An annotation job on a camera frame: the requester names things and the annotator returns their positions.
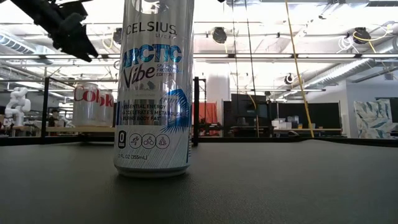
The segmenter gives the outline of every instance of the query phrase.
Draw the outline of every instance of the spotlight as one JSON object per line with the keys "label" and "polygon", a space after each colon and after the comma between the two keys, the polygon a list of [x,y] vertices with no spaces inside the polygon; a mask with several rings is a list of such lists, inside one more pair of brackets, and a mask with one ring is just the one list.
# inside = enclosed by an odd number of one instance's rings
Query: spotlight
{"label": "spotlight", "polygon": [[122,28],[116,28],[113,32],[113,40],[118,44],[122,43]]}
{"label": "spotlight", "polygon": [[354,42],[357,43],[357,44],[366,44],[366,43],[368,43],[368,41],[359,40],[357,38],[370,40],[372,37],[366,31],[365,27],[357,27],[357,28],[355,28],[355,32],[354,32],[354,35],[353,35]]}
{"label": "spotlight", "polygon": [[224,27],[215,27],[213,31],[213,40],[219,44],[225,44],[226,33],[224,31]]}
{"label": "spotlight", "polygon": [[285,77],[285,84],[286,85],[291,85],[293,83],[293,76],[291,73],[289,73],[286,77]]}

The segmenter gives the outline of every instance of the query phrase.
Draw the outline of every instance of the silver aluminum can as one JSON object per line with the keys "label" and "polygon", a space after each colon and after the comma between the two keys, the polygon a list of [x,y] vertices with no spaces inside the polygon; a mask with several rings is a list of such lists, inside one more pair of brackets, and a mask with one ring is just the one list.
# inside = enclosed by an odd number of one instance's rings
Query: silver aluminum can
{"label": "silver aluminum can", "polygon": [[131,177],[190,165],[194,0],[125,0],[114,165]]}
{"label": "silver aluminum can", "polygon": [[73,92],[73,124],[75,126],[99,125],[100,89],[93,83],[78,83]]}
{"label": "silver aluminum can", "polygon": [[99,95],[101,101],[99,103],[98,117],[99,123],[104,127],[112,127],[113,125],[113,105],[114,98],[111,90],[100,90]]}

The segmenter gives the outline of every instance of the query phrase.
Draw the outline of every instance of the nutrition icon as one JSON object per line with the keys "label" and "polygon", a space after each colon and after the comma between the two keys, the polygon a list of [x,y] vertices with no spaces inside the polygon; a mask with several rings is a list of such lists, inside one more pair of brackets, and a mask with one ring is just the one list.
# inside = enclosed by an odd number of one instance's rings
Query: nutrition icon
{"label": "nutrition icon", "polygon": [[159,149],[165,149],[170,145],[170,139],[165,134],[160,134],[156,137],[156,146]]}
{"label": "nutrition icon", "polygon": [[137,149],[141,146],[141,144],[142,144],[141,135],[139,135],[139,134],[130,135],[130,138],[129,138],[130,147],[132,147],[133,149]]}
{"label": "nutrition icon", "polygon": [[142,137],[142,146],[146,149],[152,149],[156,145],[156,138],[153,134],[146,134]]}

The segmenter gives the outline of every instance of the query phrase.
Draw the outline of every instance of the dark tabletop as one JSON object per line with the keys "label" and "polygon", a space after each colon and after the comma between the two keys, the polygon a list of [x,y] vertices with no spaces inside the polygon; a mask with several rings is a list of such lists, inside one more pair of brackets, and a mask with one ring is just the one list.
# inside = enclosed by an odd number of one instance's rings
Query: dark tabletop
{"label": "dark tabletop", "polygon": [[201,143],[187,175],[143,180],[110,145],[0,147],[0,223],[398,223],[398,149]]}

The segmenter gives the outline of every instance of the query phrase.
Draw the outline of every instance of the person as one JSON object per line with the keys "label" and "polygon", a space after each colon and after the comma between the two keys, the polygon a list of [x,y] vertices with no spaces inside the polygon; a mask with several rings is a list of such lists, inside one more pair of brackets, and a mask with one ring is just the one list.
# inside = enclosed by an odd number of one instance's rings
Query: person
{"label": "person", "polygon": [[0,135],[6,134],[6,127],[2,124],[4,122],[4,115],[0,114]]}
{"label": "person", "polygon": [[49,127],[60,127],[60,125],[58,124],[60,111],[54,108],[51,111],[51,114],[52,115],[49,117]]}

